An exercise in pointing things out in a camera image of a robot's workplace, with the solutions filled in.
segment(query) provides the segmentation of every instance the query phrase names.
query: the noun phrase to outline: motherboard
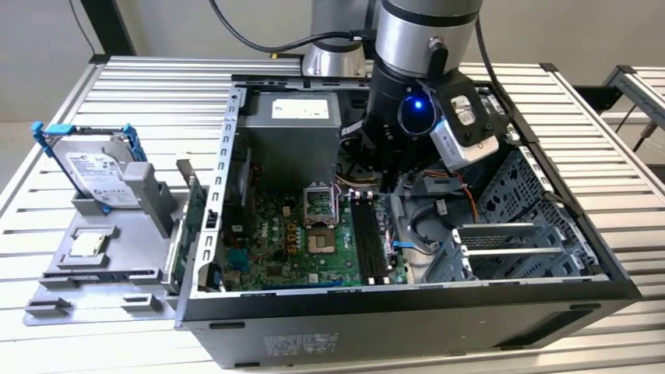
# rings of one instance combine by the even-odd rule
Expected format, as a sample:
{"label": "motherboard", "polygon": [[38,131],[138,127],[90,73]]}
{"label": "motherboard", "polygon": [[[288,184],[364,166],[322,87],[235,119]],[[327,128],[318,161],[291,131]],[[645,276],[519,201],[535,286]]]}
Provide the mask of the motherboard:
{"label": "motherboard", "polygon": [[[338,197],[320,191],[304,196],[259,198],[251,232],[246,237],[226,233],[231,238],[224,271],[227,289],[270,291],[368,284],[356,244],[354,204],[350,195]],[[376,207],[374,239],[382,246],[386,283],[404,283],[404,263],[390,249],[386,234],[388,214],[384,205],[378,203]],[[336,217],[336,223],[312,224],[307,219],[323,216]]]}

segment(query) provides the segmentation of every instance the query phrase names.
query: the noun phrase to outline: hard drive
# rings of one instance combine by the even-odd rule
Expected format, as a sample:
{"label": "hard drive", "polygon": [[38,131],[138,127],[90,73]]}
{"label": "hard drive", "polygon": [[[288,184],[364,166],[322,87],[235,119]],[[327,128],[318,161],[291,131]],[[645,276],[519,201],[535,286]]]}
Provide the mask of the hard drive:
{"label": "hard drive", "polygon": [[130,162],[146,161],[135,128],[92,128],[43,124],[32,127],[38,143],[55,159],[79,195],[110,208],[139,208],[139,200],[122,179]]}

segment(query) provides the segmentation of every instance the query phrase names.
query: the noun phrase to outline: metal workbench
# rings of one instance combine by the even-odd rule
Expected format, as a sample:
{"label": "metal workbench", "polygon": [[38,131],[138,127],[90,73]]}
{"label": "metal workbench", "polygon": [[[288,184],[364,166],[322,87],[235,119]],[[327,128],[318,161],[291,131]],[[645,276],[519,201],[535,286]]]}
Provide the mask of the metal workbench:
{"label": "metal workbench", "polygon": [[[175,189],[186,187],[175,160],[179,152],[190,152],[207,183],[231,74],[298,75],[299,63],[290,59],[114,58],[107,64],[88,66],[54,122],[130,122],[139,130],[158,178]],[[665,186],[557,72],[540,65],[496,66],[545,152],[647,300],[540,351],[280,370],[665,372]],[[480,64],[465,64],[463,71],[472,79],[488,80]],[[68,179],[35,147],[0,195],[3,372],[96,372],[111,368],[111,372],[220,372],[196,338],[175,331],[171,320],[23,326],[22,308],[74,216],[72,194]]]}
{"label": "metal workbench", "polygon": [[604,85],[617,87],[649,119],[665,130],[665,68],[619,65]]}

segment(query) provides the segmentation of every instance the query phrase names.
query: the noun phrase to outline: blue tab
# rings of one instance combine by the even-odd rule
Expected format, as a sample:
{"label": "blue tab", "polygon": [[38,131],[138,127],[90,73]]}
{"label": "blue tab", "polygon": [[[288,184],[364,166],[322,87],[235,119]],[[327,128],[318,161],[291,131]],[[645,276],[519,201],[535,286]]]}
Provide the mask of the blue tab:
{"label": "blue tab", "polygon": [[50,147],[50,144],[46,142],[44,138],[44,122],[35,121],[31,126],[32,137],[38,144],[40,144],[42,148],[44,148],[44,153],[48,157],[54,156],[54,150]]}
{"label": "blue tab", "polygon": [[414,248],[416,245],[411,242],[399,242],[394,240],[394,247],[400,247],[400,248]]}
{"label": "blue tab", "polygon": [[136,133],[136,129],[128,123],[123,128],[123,133],[127,135],[130,139],[130,146],[132,147],[132,154],[135,155],[135,159],[138,161],[148,161],[146,157],[144,148],[142,147],[142,142],[139,141],[139,134]]}
{"label": "blue tab", "polygon": [[46,135],[72,135],[74,130],[76,130],[75,125],[66,125],[64,123],[55,123],[50,126],[50,128],[44,131]]}

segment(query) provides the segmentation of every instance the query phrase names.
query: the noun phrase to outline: power supply label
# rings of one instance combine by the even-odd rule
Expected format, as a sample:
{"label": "power supply label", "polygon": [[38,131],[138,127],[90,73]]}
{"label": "power supply label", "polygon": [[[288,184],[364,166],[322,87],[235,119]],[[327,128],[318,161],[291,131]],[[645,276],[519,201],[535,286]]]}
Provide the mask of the power supply label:
{"label": "power supply label", "polygon": [[116,159],[104,153],[70,152],[66,155],[74,173],[92,198],[115,208],[139,206],[130,186],[123,182],[123,171]]}
{"label": "power supply label", "polygon": [[272,101],[275,119],[330,119],[328,101],[315,99],[278,99]]}

